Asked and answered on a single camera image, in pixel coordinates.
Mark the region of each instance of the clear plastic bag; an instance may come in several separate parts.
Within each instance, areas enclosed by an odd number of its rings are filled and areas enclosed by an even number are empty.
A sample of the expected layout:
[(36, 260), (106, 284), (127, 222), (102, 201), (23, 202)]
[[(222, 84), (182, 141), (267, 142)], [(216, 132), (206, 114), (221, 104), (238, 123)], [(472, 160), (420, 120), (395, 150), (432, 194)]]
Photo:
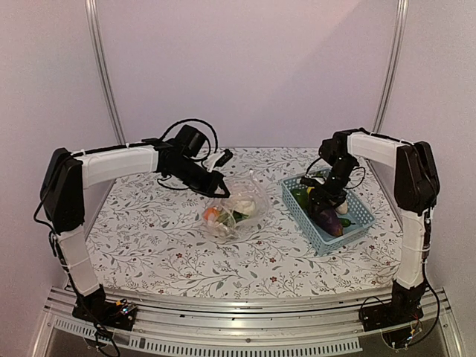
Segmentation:
[(240, 238), (269, 211), (269, 197), (250, 170), (249, 177), (227, 182), (230, 197), (214, 199), (203, 213), (209, 231), (224, 239)]

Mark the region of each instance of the blue plastic basket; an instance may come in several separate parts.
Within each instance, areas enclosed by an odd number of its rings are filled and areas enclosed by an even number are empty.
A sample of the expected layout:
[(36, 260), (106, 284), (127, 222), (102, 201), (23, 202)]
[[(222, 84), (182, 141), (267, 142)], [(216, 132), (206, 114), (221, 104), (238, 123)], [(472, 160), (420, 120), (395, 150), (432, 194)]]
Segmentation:
[[(319, 170), (317, 172), (323, 173), (324, 176), (327, 176), (329, 169)], [(302, 176), (303, 174), (300, 174), (288, 179), (284, 178), (280, 180), (281, 188), (283, 190), (283, 201), (303, 230), (304, 235), (318, 252), (318, 255), (324, 255), (335, 249), (339, 249), (343, 245), (349, 244), (367, 234), (370, 226), (375, 222), (375, 217), (351, 190), (347, 191), (347, 204), (349, 206), (349, 211), (346, 215), (339, 217), (347, 218), (355, 224), (348, 228), (344, 228), (344, 235), (341, 237), (333, 237), (319, 228), (307, 216), (307, 213), (303, 211), (300, 205), (296, 202), (294, 196), (291, 194), (291, 190), (294, 190), (295, 188), (306, 188), (305, 185), (299, 183)]]

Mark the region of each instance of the green pepper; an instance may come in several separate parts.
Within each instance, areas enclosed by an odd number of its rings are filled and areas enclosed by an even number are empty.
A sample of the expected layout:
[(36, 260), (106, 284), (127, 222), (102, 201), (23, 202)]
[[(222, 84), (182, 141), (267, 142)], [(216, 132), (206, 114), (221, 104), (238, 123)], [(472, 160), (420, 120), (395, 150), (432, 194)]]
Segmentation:
[(350, 227), (351, 225), (354, 225), (355, 223), (352, 223), (349, 219), (347, 218), (339, 218), (339, 221), (341, 221), (342, 227), (347, 228)]
[(305, 188), (295, 188), (294, 190), (291, 190), (291, 194), (295, 198), (297, 204), (300, 205), (303, 210), (306, 210), (309, 201), (307, 190)]

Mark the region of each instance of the floral tablecloth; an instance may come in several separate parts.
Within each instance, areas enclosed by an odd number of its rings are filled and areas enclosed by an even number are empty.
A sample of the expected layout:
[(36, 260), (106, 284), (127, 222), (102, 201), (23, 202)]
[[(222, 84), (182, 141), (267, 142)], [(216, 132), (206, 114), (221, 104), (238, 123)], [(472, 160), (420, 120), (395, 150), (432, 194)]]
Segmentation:
[(202, 221), (209, 199), (189, 190), (165, 190), (157, 174), (119, 178), (87, 240), (104, 286), (201, 298), (284, 298), (390, 285), (402, 232), (370, 170), (354, 191), (371, 208), (375, 225), (365, 238), (317, 257), (283, 204), (278, 184), (302, 173), (317, 150), (233, 152), (222, 168), (227, 179), (243, 178), (253, 169), (271, 200), (271, 210), (256, 229), (222, 241)]

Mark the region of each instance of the table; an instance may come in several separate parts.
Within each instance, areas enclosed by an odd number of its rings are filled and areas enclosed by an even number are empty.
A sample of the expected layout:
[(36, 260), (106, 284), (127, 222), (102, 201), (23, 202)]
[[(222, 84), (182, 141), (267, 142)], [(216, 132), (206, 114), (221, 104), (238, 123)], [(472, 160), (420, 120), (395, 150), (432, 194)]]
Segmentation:
[[(200, 298), (292, 298), (389, 286), (400, 260), (401, 229), (367, 167), (354, 191), (376, 223), (366, 237), (317, 257), (281, 200), (278, 181), (305, 171), (316, 149), (241, 148), (226, 179), (253, 169), (271, 202), (246, 237), (222, 241), (202, 221), (210, 202), (159, 187), (157, 174), (119, 178), (87, 239), (99, 281), (113, 289)], [(360, 180), (362, 170), (351, 181)], [(169, 183), (180, 186), (177, 182)]]

